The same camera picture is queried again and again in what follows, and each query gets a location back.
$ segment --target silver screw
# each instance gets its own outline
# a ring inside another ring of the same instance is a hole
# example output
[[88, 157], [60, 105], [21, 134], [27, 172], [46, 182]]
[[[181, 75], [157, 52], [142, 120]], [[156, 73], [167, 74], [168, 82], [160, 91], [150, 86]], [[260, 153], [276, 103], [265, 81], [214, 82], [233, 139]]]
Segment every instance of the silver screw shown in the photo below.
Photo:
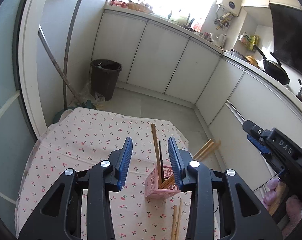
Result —
[[198, 161], [190, 161], [190, 166], [196, 168], [200, 166], [200, 163]]
[[102, 167], [109, 167], [110, 164], [111, 164], [111, 162], [109, 162], [109, 161], [102, 161], [102, 162], [100, 163], [100, 165], [101, 165]]
[[67, 176], [72, 175], [73, 174], [73, 170], [72, 169], [66, 169], [64, 171], [64, 174], [67, 175]]
[[229, 170], [227, 170], [227, 174], [228, 174], [229, 176], [234, 176], [234, 175], [235, 175], [235, 171], [232, 170], [232, 169], [229, 169]]

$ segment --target black range hood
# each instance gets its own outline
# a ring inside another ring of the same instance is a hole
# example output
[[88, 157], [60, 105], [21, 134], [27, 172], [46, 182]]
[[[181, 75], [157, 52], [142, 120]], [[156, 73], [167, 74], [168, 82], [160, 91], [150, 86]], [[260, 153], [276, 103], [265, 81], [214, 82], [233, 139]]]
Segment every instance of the black range hood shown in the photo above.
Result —
[[273, 22], [274, 54], [302, 74], [302, 11], [270, 4]]

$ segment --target ribbed blue fingertip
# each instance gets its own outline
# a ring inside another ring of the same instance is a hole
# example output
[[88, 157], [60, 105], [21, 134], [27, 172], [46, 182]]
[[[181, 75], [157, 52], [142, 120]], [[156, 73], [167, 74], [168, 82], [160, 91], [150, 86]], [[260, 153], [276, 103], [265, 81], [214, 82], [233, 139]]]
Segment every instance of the ribbed blue fingertip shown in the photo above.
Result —
[[168, 140], [168, 151], [169, 151], [169, 157], [171, 162], [171, 167], [173, 170], [174, 180], [175, 184], [178, 186], [179, 189], [181, 189], [182, 186], [182, 179], [181, 179], [181, 167], [178, 161], [177, 154], [180, 154], [178, 146], [175, 142], [174, 137], [169, 138]]
[[269, 154], [271, 151], [263, 146], [261, 143], [259, 143], [255, 138], [253, 138], [251, 135], [248, 134], [248, 141], [251, 142], [261, 153], [263, 154]]
[[117, 183], [119, 190], [122, 189], [122, 187], [125, 184], [125, 180], [127, 178], [127, 173], [130, 165], [131, 155], [132, 155], [132, 147], [133, 147], [132, 139], [130, 137], [127, 137], [122, 148], [124, 152], [122, 155], [121, 164], [119, 166], [119, 179]]

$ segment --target wicker basket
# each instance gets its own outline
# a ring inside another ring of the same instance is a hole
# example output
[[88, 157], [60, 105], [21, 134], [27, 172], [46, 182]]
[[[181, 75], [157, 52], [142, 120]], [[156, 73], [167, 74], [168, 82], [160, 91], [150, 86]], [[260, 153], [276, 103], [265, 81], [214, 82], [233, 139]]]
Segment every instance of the wicker basket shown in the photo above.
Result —
[[[163, 171], [164, 177], [173, 175], [170, 166], [163, 166]], [[146, 178], [144, 196], [146, 198], [169, 198], [181, 192], [175, 184], [168, 186], [166, 189], [160, 189], [158, 187], [158, 169], [156, 166]]]
[[135, 10], [135, 11], [139, 11], [139, 12], [144, 12], [144, 13], [147, 13], [149, 14], [151, 12], [151, 10], [144, 6], [144, 5], [141, 5], [141, 4], [138, 4], [138, 3], [135, 3], [135, 2], [129, 2], [127, 4], [128, 8], [131, 9], [131, 10]]

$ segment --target tablecloth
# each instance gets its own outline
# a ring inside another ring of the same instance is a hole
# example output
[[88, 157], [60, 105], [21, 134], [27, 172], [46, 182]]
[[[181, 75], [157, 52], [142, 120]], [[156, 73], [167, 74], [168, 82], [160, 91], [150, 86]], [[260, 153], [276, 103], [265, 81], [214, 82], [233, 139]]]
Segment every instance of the tablecloth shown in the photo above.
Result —
[[[109, 154], [121, 149], [127, 136], [133, 141], [133, 152], [123, 189], [110, 192], [110, 205], [116, 239], [170, 239], [173, 206], [183, 208], [179, 239], [185, 239], [190, 209], [190, 192], [169, 199], [146, 199], [145, 179], [156, 164], [151, 123], [162, 142], [164, 164], [170, 166], [168, 138], [174, 136], [181, 149], [188, 149], [187, 139], [169, 121], [129, 117], [104, 111], [76, 108], [37, 141], [27, 162], [16, 207], [16, 232], [46, 191], [67, 168], [90, 169]], [[81, 234], [86, 239], [86, 192], [83, 192]], [[219, 230], [215, 230], [219, 239]]]

